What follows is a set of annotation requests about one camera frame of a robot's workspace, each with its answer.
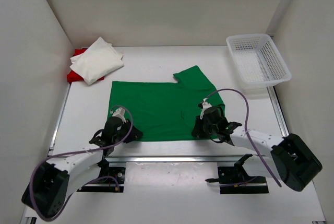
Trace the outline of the white t shirt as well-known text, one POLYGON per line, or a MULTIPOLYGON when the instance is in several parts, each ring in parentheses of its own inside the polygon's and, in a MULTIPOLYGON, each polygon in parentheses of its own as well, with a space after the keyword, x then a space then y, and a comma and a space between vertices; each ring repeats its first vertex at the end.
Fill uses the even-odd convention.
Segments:
POLYGON ((123 54, 99 37, 78 57, 71 58, 70 69, 92 85, 103 76, 124 66, 123 54))

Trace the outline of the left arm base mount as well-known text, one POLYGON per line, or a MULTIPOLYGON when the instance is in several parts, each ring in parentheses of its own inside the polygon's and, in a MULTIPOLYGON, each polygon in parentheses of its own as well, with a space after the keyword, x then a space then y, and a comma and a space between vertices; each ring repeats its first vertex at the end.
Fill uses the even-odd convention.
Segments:
POLYGON ((126 163, 110 163, 101 170, 98 181, 89 183, 77 192, 89 193, 123 193, 125 185, 126 163))

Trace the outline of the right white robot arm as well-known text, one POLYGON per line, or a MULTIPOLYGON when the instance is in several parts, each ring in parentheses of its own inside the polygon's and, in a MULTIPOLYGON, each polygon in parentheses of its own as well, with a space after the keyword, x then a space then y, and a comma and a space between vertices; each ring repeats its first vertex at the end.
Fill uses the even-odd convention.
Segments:
POLYGON ((296 134, 278 137, 258 132, 238 122, 229 122, 220 106, 200 105, 192 136, 209 138, 254 151, 244 154, 227 172, 226 184, 242 185, 256 177, 276 178, 290 189, 300 192, 323 166, 304 141, 296 134))

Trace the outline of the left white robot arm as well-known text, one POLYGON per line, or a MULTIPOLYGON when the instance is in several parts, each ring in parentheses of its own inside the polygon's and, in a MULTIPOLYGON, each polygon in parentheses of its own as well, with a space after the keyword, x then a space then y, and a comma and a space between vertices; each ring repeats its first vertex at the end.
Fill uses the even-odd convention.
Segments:
POLYGON ((44 218, 53 220, 72 193, 92 180, 104 182, 109 178, 105 158, 113 152, 115 144, 130 143, 142 136, 129 119, 109 117, 81 154, 51 158, 40 164, 22 195, 22 203, 37 208, 44 218))

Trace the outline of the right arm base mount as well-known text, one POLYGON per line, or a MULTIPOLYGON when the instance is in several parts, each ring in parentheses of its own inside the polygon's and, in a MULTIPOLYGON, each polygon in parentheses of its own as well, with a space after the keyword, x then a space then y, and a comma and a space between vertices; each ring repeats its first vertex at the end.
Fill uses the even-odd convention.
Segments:
POLYGON ((242 165, 252 154, 245 154, 233 166, 219 165, 218 178, 209 178, 207 183, 219 183, 220 194, 268 194, 266 178, 263 176, 249 176, 242 165))

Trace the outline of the green t shirt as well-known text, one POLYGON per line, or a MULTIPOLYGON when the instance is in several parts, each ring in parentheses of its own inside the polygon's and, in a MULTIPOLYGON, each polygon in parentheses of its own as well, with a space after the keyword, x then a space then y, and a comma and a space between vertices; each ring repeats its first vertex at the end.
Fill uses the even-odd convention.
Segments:
POLYGON ((130 111, 134 127, 143 133, 142 142, 194 140, 198 104, 210 95, 211 105, 225 107, 198 66, 173 77, 176 82, 112 82, 109 106, 122 105, 130 111))

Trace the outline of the red t shirt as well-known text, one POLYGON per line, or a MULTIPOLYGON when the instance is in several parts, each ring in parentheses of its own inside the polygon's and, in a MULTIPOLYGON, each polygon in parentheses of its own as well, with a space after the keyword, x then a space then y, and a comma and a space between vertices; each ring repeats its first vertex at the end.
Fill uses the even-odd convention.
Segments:
MULTIPOLYGON (((82 49, 75 49, 73 57, 79 57, 80 54, 84 53, 87 50, 87 48, 82 48, 82 49)), ((76 81, 83 81, 83 78, 78 75, 77 73, 75 73, 74 71, 70 71, 67 74, 67 82, 69 84, 76 82, 76 81)))

